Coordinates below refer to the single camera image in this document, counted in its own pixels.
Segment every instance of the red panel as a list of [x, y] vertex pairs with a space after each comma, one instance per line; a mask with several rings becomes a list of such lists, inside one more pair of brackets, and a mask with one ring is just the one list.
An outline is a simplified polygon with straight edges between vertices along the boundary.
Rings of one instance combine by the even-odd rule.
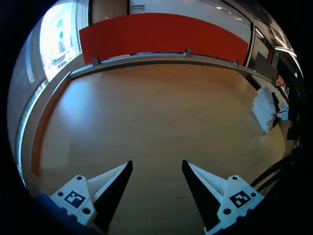
[[248, 43], [216, 25], [176, 14], [145, 13], [104, 20], [79, 31], [85, 63], [139, 52], [184, 52], [244, 63]]

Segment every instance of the black border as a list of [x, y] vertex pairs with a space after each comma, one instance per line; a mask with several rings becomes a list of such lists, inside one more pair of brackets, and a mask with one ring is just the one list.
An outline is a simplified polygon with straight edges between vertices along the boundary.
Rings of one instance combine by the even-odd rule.
[[[55, 0], [38, 1], [32, 4], [28, 1], [10, 0], [2, 1], [0, 3], [0, 24], [1, 24], [1, 45], [3, 46], [2, 54], [5, 55], [5, 60], [1, 63], [2, 66], [2, 85], [1, 92], [3, 102], [3, 110], [7, 108], [7, 94], [10, 84], [15, 60], [25, 42], [29, 32], [38, 22], [41, 16], [55, 3]], [[307, 22], [311, 20], [310, 7], [306, 6], [306, 2], [297, 1], [297, 4], [286, 4], [283, 1], [270, 1], [263, 3], [264, 7], [274, 17], [277, 23], [281, 26], [288, 39], [298, 55], [298, 60], [301, 65], [304, 76], [307, 80], [301, 80], [301, 92], [311, 95], [309, 92], [309, 71], [311, 65], [311, 54], [308, 50], [310, 45], [309, 37], [301, 35], [307, 30]], [[292, 12], [293, 17], [290, 17], [286, 12]], [[40, 208], [30, 196], [28, 191], [24, 188], [19, 177], [16, 165], [13, 161], [10, 150], [8, 133], [5, 120], [2, 121], [5, 133], [4, 141], [2, 142], [2, 196], [3, 207], [5, 212], [4, 221], [2, 224], [3, 230], [7, 234], [42, 234], [43, 231], [49, 230], [53, 234], [72, 234], [67, 231], [61, 224]], [[307, 148], [311, 145], [310, 138], [308, 138], [308, 131], [310, 131], [310, 122], [308, 116], [302, 115], [300, 130], [303, 142], [303, 155], [305, 159], [301, 162], [292, 164], [292, 170], [284, 174], [286, 180], [284, 183], [279, 183], [281, 190], [275, 189], [272, 194], [278, 197], [278, 200], [273, 200], [272, 197], [266, 197], [256, 209], [250, 213], [250, 218], [235, 223], [233, 226], [222, 230], [222, 233], [231, 233], [239, 231], [241, 234], [251, 231], [260, 232], [279, 232], [284, 231], [289, 233], [301, 233], [311, 230], [310, 216], [307, 215], [307, 207], [303, 206], [301, 199], [305, 201], [306, 195], [304, 189], [310, 186], [309, 180], [311, 172], [311, 161], [308, 157], [311, 156], [311, 151]]]

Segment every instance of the wall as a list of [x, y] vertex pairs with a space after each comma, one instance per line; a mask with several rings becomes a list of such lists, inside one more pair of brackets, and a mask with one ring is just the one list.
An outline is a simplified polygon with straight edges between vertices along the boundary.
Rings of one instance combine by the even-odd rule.
[[[185, 29], [188, 33], [182, 36]], [[90, 25], [80, 30], [79, 35], [86, 64], [91, 63], [95, 56], [105, 60], [141, 52], [183, 53], [187, 48], [194, 54], [244, 64], [248, 50], [248, 43], [229, 31], [177, 14], [146, 13], [115, 17]]]
[[[134, 10], [134, 5], [144, 5], [144, 11]], [[231, 6], [220, 0], [204, 2], [201, 0], [130, 0], [130, 14], [171, 13], [190, 16], [210, 22], [250, 43], [251, 22]]]
[[127, 0], [92, 0], [92, 23], [127, 14]]
[[255, 60], [257, 58], [257, 53], [260, 52], [266, 59], [268, 57], [268, 49], [264, 45], [264, 43], [256, 36], [254, 38], [254, 45], [253, 45], [253, 50], [251, 54], [251, 58], [249, 61], [249, 67], [253, 68]]

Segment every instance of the screw hole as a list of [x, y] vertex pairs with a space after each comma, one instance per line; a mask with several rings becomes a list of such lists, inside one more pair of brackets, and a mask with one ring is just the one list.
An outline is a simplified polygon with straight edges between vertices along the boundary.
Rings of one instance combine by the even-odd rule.
[[83, 208], [83, 213], [86, 214], [86, 215], [89, 215], [90, 214], [90, 209], [89, 208]]
[[70, 217], [71, 217], [73, 220], [77, 221], [76, 215], [70, 215]]
[[61, 210], [67, 214], [67, 209], [65, 209], [64, 207], [61, 208]]
[[226, 214], [226, 215], [229, 215], [232, 211], [228, 208], [226, 208], [223, 213]]
[[242, 221], [242, 219], [243, 219], [242, 216], [238, 216], [238, 217], [236, 218], [236, 221], [239, 222], [239, 221]]

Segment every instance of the white wall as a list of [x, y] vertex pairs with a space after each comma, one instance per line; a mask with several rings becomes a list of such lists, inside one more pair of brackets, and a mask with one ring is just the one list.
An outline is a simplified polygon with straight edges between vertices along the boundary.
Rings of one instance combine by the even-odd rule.
[[92, 0], [92, 23], [127, 14], [127, 0]]
[[[134, 5], [144, 5], [145, 9], [144, 11], [133, 10]], [[251, 22], [220, 0], [207, 2], [201, 0], [130, 0], [130, 14], [139, 13], [171, 13], [197, 18], [226, 29], [248, 44], [250, 43]]]

